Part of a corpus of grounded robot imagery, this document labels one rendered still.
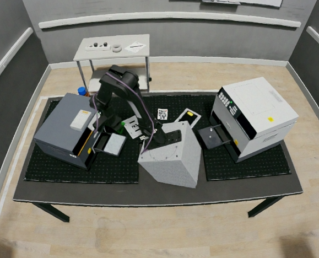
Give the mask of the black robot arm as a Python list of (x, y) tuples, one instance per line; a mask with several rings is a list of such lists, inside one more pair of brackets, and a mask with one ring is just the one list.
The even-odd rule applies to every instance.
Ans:
[[(117, 79), (110, 77), (108, 74), (103, 75), (102, 78), (99, 80), (99, 83), (101, 83), (101, 88), (97, 96), (94, 96), (94, 102), (97, 110), (102, 111), (100, 117), (98, 118), (98, 132), (103, 132), (106, 123), (111, 126), (115, 122), (115, 119), (112, 115), (113, 107), (110, 103), (110, 101), (112, 100), (113, 92), (129, 103), (131, 109), (137, 117), (138, 127), (141, 130), (141, 133), (146, 137), (149, 137), (144, 141), (144, 149), (148, 144), (153, 132), (153, 126), (149, 116), (154, 122), (154, 134), (145, 151), (182, 141), (181, 130), (165, 133), (162, 129), (163, 124), (160, 123), (156, 119), (156, 117), (154, 117), (153, 114), (150, 113), (140, 93), (140, 85), (138, 83), (139, 77), (136, 73), (115, 64), (110, 67), (108, 73), (116, 77)], [(120, 82), (118, 82), (118, 80), (120, 80)], [(141, 101), (137, 98), (137, 96), (130, 90), (130, 88), (137, 93), (140, 99), (142, 99), (145, 108), (142, 105)]]

